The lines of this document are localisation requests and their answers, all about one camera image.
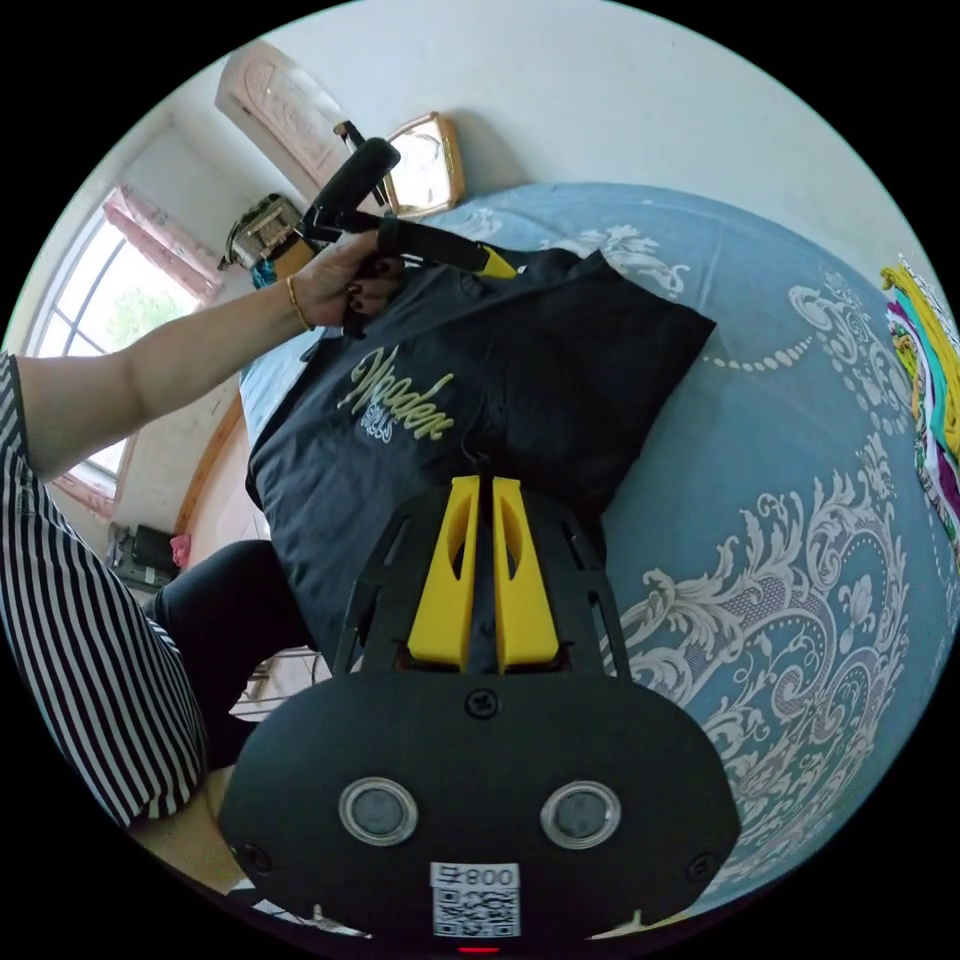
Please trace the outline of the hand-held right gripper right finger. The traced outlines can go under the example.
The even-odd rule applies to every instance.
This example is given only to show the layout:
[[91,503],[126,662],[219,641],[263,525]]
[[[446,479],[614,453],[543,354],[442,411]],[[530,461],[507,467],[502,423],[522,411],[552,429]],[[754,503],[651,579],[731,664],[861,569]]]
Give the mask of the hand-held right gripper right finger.
[[493,572],[498,672],[545,668],[559,641],[517,480],[492,480]]

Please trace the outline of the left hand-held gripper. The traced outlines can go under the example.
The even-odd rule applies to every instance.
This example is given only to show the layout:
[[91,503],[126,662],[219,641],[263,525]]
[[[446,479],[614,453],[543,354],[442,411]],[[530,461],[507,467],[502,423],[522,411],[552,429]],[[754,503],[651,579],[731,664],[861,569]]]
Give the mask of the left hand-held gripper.
[[298,234],[312,243],[334,242],[343,234],[365,233],[376,236],[378,252],[389,258],[415,258],[496,280],[519,275],[518,269],[489,245],[392,216],[312,208],[298,223]]

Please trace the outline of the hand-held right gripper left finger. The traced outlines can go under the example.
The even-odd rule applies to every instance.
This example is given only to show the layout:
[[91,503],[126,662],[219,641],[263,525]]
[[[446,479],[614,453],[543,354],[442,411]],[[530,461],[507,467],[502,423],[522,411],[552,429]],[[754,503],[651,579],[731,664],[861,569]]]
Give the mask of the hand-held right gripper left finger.
[[419,663],[444,669],[467,667],[479,503],[478,476],[452,480],[408,637],[409,653]]

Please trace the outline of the person's left hand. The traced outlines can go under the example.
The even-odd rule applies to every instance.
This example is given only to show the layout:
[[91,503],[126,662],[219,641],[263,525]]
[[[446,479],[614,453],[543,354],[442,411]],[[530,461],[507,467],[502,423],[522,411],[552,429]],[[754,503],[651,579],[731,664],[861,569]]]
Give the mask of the person's left hand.
[[303,330],[371,318],[397,294],[403,272],[400,259],[379,251],[375,234],[343,235],[285,281],[290,315]]

